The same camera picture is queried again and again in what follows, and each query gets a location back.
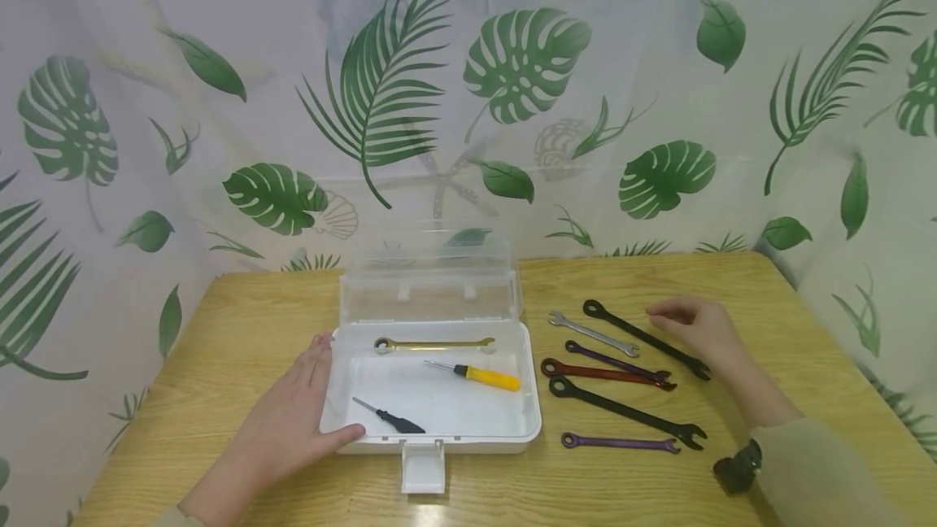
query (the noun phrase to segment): curtain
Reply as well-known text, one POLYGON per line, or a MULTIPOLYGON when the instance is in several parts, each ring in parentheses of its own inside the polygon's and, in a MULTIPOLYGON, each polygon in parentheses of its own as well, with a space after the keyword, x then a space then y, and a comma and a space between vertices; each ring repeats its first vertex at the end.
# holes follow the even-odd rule
POLYGON ((758 250, 937 458, 936 5, 0 0, 0 526, 70 521, 216 275, 387 220, 758 250))

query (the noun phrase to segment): screwdriver handle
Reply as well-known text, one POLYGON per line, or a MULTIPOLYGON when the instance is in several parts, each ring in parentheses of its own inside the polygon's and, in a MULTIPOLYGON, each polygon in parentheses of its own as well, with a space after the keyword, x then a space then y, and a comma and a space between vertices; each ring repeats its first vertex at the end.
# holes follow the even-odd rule
POLYGON ((479 383, 486 385, 497 386, 498 389, 504 389, 506 391, 521 390, 521 380, 517 377, 511 377, 510 374, 486 371, 485 368, 467 367, 466 375, 464 376, 467 379, 479 381, 479 383))
POLYGON ((392 416, 383 409, 378 409, 376 413, 378 417, 381 417, 382 420, 394 426, 394 429, 400 433, 426 433, 426 430, 418 426, 418 424, 410 420, 405 420, 402 417, 392 416))

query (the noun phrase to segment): yellow-handled screwdriver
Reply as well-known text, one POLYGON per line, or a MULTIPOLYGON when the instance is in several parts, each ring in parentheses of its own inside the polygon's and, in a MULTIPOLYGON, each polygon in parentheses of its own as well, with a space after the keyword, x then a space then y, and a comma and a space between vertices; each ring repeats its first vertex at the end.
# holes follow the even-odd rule
POLYGON ((479 381, 479 383, 485 385, 497 386, 498 389, 507 391, 521 390, 521 380, 517 377, 511 377, 510 374, 486 371, 485 368, 469 367, 464 364, 446 364, 444 362, 437 362, 436 360, 424 360, 424 362, 434 367, 449 368, 450 371, 458 374, 459 377, 466 377, 471 381, 479 381))

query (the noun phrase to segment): black wrench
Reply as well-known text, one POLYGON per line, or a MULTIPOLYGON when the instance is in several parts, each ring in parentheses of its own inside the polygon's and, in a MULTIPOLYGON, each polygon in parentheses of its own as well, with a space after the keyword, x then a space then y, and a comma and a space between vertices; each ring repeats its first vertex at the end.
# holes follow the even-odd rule
POLYGON ((648 371, 646 368, 637 367, 633 364, 622 362, 618 359, 613 359, 612 356, 606 356, 600 352, 596 352, 588 348, 583 348, 579 346, 579 342, 575 342, 574 340, 566 341, 566 352, 588 356, 590 359, 596 359, 599 362, 605 362, 605 364, 610 364, 613 367, 621 368, 622 371, 627 371, 631 374, 636 374, 639 377, 646 378, 649 381, 654 381, 654 385, 658 385, 662 390, 672 391, 677 389, 676 384, 667 380, 670 378, 670 371, 648 371))
POLYGON ((615 412, 615 414, 619 416, 628 417, 629 420, 643 423, 647 427, 659 429, 660 431, 664 431, 664 433, 669 433, 679 441, 686 443, 686 447, 695 449, 695 451, 702 451, 703 447, 699 445, 699 443, 693 442, 693 436, 699 436, 703 439, 708 438, 703 428, 695 423, 673 423, 672 421, 662 420, 660 417, 647 414, 647 412, 633 409, 628 405, 614 402, 614 400, 611 399, 606 399, 602 395, 596 395, 596 393, 581 390, 578 386, 575 386, 572 381, 566 377, 562 377, 560 374, 557 374, 556 377, 550 377, 550 392, 556 397, 572 397, 583 400, 583 402, 600 407, 605 411, 615 412))
POLYGON ((634 336, 641 341, 647 342, 650 344, 650 346, 657 348, 660 350, 660 352, 666 354, 667 356, 672 356, 673 359, 679 360, 698 378, 701 378, 704 381, 708 381, 710 379, 709 367, 705 365, 705 362, 680 352, 680 350, 673 348, 667 342, 660 340, 660 338, 655 338, 646 331, 643 331, 637 325, 629 324, 622 318, 615 316, 614 313, 606 310, 605 306, 598 303, 598 301, 595 299, 587 299, 586 302, 583 303, 583 312, 586 314, 586 316, 605 320, 609 324, 617 325, 618 328, 625 330, 631 336, 634 336))

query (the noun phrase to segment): hand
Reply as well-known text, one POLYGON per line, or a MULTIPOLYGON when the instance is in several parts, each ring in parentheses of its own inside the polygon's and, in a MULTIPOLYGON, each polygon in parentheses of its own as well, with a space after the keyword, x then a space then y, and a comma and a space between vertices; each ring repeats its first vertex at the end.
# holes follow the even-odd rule
POLYGON ((726 308, 701 298, 671 298, 646 310, 654 328, 696 350, 716 373, 752 360, 726 308))
POLYGON ((179 508, 205 525, 235 525, 259 492, 364 436, 353 424, 320 433, 332 368, 332 336, 306 352, 260 397, 214 466, 179 508))

